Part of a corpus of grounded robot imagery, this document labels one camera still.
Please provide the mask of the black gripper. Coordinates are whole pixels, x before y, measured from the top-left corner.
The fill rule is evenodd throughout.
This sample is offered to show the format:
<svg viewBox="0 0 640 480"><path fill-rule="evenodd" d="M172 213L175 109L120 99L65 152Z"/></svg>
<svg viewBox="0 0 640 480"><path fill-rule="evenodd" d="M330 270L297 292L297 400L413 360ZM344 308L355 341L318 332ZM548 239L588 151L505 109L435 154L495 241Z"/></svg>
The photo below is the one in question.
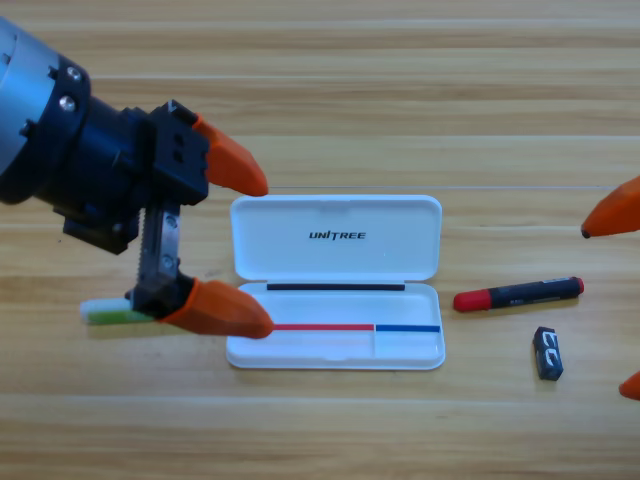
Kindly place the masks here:
<svg viewBox="0 0 640 480"><path fill-rule="evenodd" d="M46 135L35 150L32 196L64 217L66 234L109 253L140 238L126 296L155 318L175 312L194 285L180 271L181 207L203 201L208 181L253 197L269 192L246 148L175 101L145 112L91 99L82 125L61 134L62 145Z"/></svg>

